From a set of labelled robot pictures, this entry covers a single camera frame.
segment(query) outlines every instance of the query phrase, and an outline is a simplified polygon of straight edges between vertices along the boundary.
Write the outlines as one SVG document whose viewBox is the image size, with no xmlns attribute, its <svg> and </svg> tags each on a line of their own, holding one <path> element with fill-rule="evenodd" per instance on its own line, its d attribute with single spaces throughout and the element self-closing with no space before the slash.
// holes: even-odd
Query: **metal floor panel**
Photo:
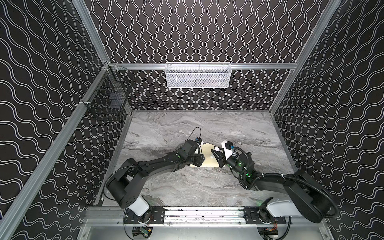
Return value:
<svg viewBox="0 0 384 240">
<path fill-rule="evenodd" d="M 131 235 L 131 227 L 126 231 Z M 285 227 L 278 228 L 279 237 Z M 129 240 L 124 229 L 119 227 L 92 227 L 87 240 Z M 252 239 L 262 240 L 256 228 L 241 227 L 154 227 L 152 240 L 223 240 L 223 239 Z M 318 227 L 291 227 L 284 240 L 323 240 Z"/>
</svg>

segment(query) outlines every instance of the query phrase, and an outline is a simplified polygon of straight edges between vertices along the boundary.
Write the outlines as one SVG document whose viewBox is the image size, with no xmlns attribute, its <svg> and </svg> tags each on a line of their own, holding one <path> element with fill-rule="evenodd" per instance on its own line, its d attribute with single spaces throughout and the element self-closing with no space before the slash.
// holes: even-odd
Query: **metal beam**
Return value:
<svg viewBox="0 0 384 240">
<path fill-rule="evenodd" d="M 165 70 L 165 63 L 113 63 L 129 70 Z M 233 70 L 296 69 L 296 63 L 231 63 Z"/>
<path fill-rule="evenodd" d="M 91 231 L 91 227 L 86 227 L 86 226 L 81 227 L 80 232 L 77 235 L 77 240 L 87 240 L 90 231 Z"/>
<path fill-rule="evenodd" d="M 125 120 L 124 127 L 121 130 L 120 138 L 118 140 L 118 143 L 116 145 L 115 150 L 113 151 L 113 155 L 112 155 L 111 161 L 109 162 L 108 170 L 107 170 L 107 172 L 104 175 L 103 183 L 101 184 L 101 187 L 99 189 L 99 193 L 98 193 L 97 198 L 96 198 L 96 200 L 94 202 L 95 206 L 100 201 L 105 181 L 113 173 L 113 171 L 114 171 L 114 169 L 116 167 L 116 164 L 118 162 L 118 159 L 119 159 L 119 156 L 120 156 L 120 153 L 121 153 L 122 146 L 124 145 L 125 137 L 127 136 L 129 126 L 131 125 L 131 122 L 132 122 L 132 117 L 133 117 L 133 114 L 129 115 L 127 117 L 127 119 Z"/>
<path fill-rule="evenodd" d="M 92 93 L 103 79 L 104 74 L 107 72 L 107 68 L 108 65 L 105 64 L 99 74 L 96 76 L 93 83 L 83 97 L 84 102 L 89 100 Z M 38 191 L 43 185 L 43 182 L 51 172 L 61 152 L 67 145 L 69 139 L 71 138 L 73 132 L 77 128 L 86 111 L 87 107 L 82 102 L 80 102 L 64 124 L 59 134 L 56 136 L 55 140 L 33 171 L 32 175 L 29 177 L 26 184 L 23 186 L 20 193 L 17 195 L 11 207 L 5 213 L 3 219 L 0 222 L 1 240 L 9 240 L 12 237 L 17 226 L 20 224 L 32 201 L 35 199 Z"/>
<path fill-rule="evenodd" d="M 307 61 L 310 56 L 313 48 L 319 41 L 321 34 L 324 32 L 329 21 L 331 20 L 333 14 L 340 5 L 341 0 L 330 0 L 325 7 L 324 11 L 321 13 L 319 20 L 317 21 L 316 26 L 313 28 L 311 35 L 309 36 L 307 42 L 305 43 L 299 57 L 296 59 L 297 67 L 295 70 L 290 71 L 286 80 L 284 81 L 279 93 L 277 94 L 275 100 L 273 101 L 270 113 L 274 115 L 280 103 L 283 101 L 286 93 L 291 87 L 292 83 L 296 79 L 297 74 L 301 71 L 304 63 Z"/>
<path fill-rule="evenodd" d="M 77 13 L 79 14 L 81 21 L 83 22 L 83 25 L 85 29 L 88 32 L 89 38 L 91 39 L 91 42 L 93 46 L 95 47 L 95 50 L 97 52 L 97 55 L 100 58 L 101 62 L 110 62 L 110 59 L 108 57 L 107 51 L 105 50 L 104 44 L 101 41 L 100 35 L 97 31 L 97 28 L 91 18 L 91 14 L 87 8 L 87 5 L 85 4 L 84 0 L 72 0 L 74 7 L 77 10 Z"/>
<path fill-rule="evenodd" d="M 273 126 L 275 127 L 275 130 L 276 130 L 276 132 L 277 132 L 277 135 L 278 135 L 279 138 L 280 138 L 280 142 L 281 142 L 281 144 L 283 145 L 283 148 L 284 148 L 285 154 L 287 155 L 288 161 L 289 161 L 289 163 L 291 164 L 291 167 L 292 167 L 292 169 L 293 169 L 293 172 L 296 172 L 296 171 L 297 171 L 297 167 L 296 167 L 296 165 L 295 165 L 295 161 L 293 160 L 293 158 L 292 158 L 292 156 L 291 156 L 291 152 L 289 151 L 288 146 L 287 146 L 287 144 L 285 143 L 285 140 L 284 140 L 284 138 L 283 138 L 283 135 L 282 135 L 281 132 L 280 132 L 279 126 L 277 125 L 274 116 L 272 116 L 272 115 L 270 115 L 270 116 L 271 116 L 272 124 L 273 124 Z"/>
<path fill-rule="evenodd" d="M 164 207 L 164 224 L 149 224 L 150 227 L 272 227 L 273 224 L 246 224 L 245 219 L 238 215 L 244 215 L 244 207 Z M 174 215 L 176 212 L 183 212 L 180 217 Z M 88 207 L 85 214 L 83 227 L 123 227 L 124 210 L 120 207 Z M 293 216 L 292 227 L 322 227 L 322 223 L 313 223 L 304 217 Z M 129 227 L 141 227 L 142 224 L 125 224 Z"/>
</svg>

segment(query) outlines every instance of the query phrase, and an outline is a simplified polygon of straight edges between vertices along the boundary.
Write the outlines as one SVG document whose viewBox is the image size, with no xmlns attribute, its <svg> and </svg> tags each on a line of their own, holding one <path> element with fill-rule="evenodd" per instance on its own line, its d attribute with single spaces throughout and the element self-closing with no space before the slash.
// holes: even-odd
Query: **white wire basket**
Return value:
<svg viewBox="0 0 384 240">
<path fill-rule="evenodd" d="M 231 78 L 230 63 L 166 63 L 169 88 L 227 88 Z"/>
</svg>

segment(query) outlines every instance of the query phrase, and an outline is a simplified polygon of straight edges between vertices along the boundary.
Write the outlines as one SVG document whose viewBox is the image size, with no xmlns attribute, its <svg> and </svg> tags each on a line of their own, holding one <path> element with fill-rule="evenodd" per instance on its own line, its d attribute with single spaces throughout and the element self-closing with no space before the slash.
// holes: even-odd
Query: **wire mesh basket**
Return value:
<svg viewBox="0 0 384 240">
<path fill-rule="evenodd" d="M 230 63 L 166 63 L 169 88 L 227 88 L 231 78 Z"/>
<path fill-rule="evenodd" d="M 107 75 L 96 88 L 91 101 L 86 104 L 92 116 L 98 121 L 124 121 L 127 114 L 127 82 Z"/>
</svg>

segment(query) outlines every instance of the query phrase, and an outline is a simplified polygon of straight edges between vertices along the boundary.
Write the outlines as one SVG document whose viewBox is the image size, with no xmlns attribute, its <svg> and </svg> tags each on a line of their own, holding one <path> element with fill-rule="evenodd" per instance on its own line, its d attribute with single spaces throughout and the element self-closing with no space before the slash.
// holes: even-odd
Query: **wavy line pattern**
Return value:
<svg viewBox="0 0 384 240">
<path fill-rule="evenodd" d="M 290 63 L 328 0 L 86 0 L 115 63 Z"/>
<path fill-rule="evenodd" d="M 384 239 L 384 1 L 344 0 L 275 115 L 298 169 L 334 194 L 337 240 Z"/>
<path fill-rule="evenodd" d="M 101 68 L 70 0 L 0 0 L 0 219 Z"/>
<path fill-rule="evenodd" d="M 268 110 L 288 72 L 236 70 L 225 89 L 177 89 L 167 87 L 164 71 L 139 71 L 128 90 L 128 101 L 139 110 Z"/>
<path fill-rule="evenodd" d="M 97 122 L 86 113 L 12 239 L 24 239 L 26 235 L 28 239 L 77 238 L 123 126 L 124 122 Z"/>
</svg>

